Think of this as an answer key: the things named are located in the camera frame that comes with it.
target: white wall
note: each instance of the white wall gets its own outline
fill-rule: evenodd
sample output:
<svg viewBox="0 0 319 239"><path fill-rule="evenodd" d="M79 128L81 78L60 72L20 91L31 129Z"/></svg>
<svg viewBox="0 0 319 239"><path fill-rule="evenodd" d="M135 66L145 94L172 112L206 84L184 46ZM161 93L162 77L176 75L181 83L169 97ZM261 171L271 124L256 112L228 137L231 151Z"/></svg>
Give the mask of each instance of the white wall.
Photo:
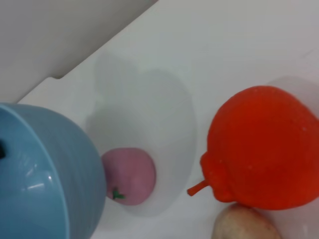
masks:
<svg viewBox="0 0 319 239"><path fill-rule="evenodd" d="M0 101L61 77L156 0L0 1Z"/></svg>

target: blue bowl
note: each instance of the blue bowl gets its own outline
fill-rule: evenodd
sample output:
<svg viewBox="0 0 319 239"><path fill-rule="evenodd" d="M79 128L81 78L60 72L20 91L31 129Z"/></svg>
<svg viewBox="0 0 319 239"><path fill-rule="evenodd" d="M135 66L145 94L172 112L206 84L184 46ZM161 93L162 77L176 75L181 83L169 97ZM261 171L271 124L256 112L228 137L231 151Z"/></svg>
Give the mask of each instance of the blue bowl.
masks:
<svg viewBox="0 0 319 239"><path fill-rule="evenodd" d="M88 239L106 196L87 135L53 111L0 104L0 238Z"/></svg>

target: beige toy fruit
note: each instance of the beige toy fruit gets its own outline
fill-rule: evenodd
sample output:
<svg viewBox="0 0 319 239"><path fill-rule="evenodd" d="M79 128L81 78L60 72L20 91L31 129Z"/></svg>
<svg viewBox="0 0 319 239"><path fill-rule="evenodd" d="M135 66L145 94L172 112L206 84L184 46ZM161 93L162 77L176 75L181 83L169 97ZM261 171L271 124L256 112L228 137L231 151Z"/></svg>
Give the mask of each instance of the beige toy fruit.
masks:
<svg viewBox="0 0 319 239"><path fill-rule="evenodd" d="M211 239L282 239L277 229L252 208L232 205L219 214Z"/></svg>

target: white table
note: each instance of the white table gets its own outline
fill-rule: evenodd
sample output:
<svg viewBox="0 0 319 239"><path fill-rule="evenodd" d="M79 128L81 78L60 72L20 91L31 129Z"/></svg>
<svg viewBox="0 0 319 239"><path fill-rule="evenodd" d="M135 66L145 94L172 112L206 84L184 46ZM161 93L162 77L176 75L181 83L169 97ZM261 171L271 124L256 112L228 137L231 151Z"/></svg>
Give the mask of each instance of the white table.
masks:
<svg viewBox="0 0 319 239"><path fill-rule="evenodd" d="M92 239L208 239L225 207L206 188L199 158L216 110L234 93L293 75L319 82L319 1L160 0L60 80L21 103L79 124L100 153L138 146L158 184L135 208L106 200ZM319 235L318 201L266 212L285 239Z"/></svg>

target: pink toy fruit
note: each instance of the pink toy fruit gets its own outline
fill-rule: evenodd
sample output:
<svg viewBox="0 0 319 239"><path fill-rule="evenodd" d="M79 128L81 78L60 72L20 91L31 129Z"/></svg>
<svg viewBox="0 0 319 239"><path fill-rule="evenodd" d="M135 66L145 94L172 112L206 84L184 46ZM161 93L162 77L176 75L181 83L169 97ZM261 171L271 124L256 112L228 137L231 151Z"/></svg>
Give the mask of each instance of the pink toy fruit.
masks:
<svg viewBox="0 0 319 239"><path fill-rule="evenodd" d="M138 148L116 148L102 155L107 196L124 205L138 205L152 193L156 170L152 158Z"/></svg>

